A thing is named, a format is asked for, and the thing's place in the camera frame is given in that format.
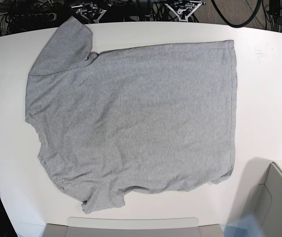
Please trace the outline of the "grey T-shirt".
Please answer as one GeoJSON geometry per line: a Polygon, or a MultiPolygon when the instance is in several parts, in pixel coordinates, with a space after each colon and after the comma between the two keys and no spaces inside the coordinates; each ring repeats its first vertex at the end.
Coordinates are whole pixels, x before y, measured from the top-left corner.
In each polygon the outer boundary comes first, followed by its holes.
{"type": "Polygon", "coordinates": [[[27,81],[26,122],[39,160],[89,214],[132,191],[191,191],[235,164],[237,61],[232,40],[92,51],[71,17],[27,81]]]}

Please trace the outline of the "grey bin at bottom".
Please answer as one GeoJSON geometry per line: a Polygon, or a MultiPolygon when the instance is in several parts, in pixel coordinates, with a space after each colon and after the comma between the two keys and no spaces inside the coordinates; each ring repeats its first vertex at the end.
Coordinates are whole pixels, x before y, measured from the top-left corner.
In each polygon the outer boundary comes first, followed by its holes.
{"type": "Polygon", "coordinates": [[[223,237],[220,225],[199,226],[198,218],[96,219],[70,217],[47,224],[44,237],[223,237]]]}

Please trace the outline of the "grey bin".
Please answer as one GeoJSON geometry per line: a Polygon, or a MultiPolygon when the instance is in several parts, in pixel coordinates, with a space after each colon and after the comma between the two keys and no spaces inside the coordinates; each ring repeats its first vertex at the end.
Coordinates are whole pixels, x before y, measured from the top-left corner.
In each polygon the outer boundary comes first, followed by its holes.
{"type": "Polygon", "coordinates": [[[70,217],[47,224],[44,237],[223,237],[220,225],[199,226],[198,218],[96,219],[70,217]]]}
{"type": "Polygon", "coordinates": [[[247,237],[282,237],[282,170],[271,163],[263,184],[253,187],[241,219],[247,237]]]}

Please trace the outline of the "white bracket mount right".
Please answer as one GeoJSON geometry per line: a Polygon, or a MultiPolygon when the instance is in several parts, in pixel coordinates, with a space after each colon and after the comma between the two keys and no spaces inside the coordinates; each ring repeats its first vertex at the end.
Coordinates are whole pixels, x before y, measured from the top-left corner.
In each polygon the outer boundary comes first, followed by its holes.
{"type": "Polygon", "coordinates": [[[189,22],[191,16],[205,3],[202,0],[174,0],[164,5],[175,14],[179,22],[189,22]]]}

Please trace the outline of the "grey bin at right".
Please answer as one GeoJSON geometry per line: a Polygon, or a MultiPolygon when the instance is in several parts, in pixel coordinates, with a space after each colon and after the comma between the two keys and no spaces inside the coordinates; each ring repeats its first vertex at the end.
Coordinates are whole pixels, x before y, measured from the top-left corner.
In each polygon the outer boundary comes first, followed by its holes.
{"type": "Polygon", "coordinates": [[[263,184],[253,187],[241,219],[247,237],[282,237],[282,170],[271,163],[263,184]]]}

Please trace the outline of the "white bracket mount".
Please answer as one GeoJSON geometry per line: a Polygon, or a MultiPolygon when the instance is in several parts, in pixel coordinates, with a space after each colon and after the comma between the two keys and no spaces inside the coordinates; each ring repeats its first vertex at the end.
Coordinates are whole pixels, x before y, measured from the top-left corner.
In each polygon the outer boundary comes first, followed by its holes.
{"type": "Polygon", "coordinates": [[[98,24],[107,12],[91,2],[72,6],[71,9],[83,24],[98,24]]]}
{"type": "Polygon", "coordinates": [[[202,0],[174,0],[164,5],[175,14],[179,22],[189,22],[191,16],[205,3],[202,0]]]}

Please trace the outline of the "white bracket mount left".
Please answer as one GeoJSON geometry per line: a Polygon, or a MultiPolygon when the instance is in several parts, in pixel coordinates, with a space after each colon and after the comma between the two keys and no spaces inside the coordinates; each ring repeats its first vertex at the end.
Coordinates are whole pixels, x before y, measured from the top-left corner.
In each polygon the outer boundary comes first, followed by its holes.
{"type": "Polygon", "coordinates": [[[72,6],[71,9],[83,24],[98,24],[107,12],[91,2],[72,6]]]}

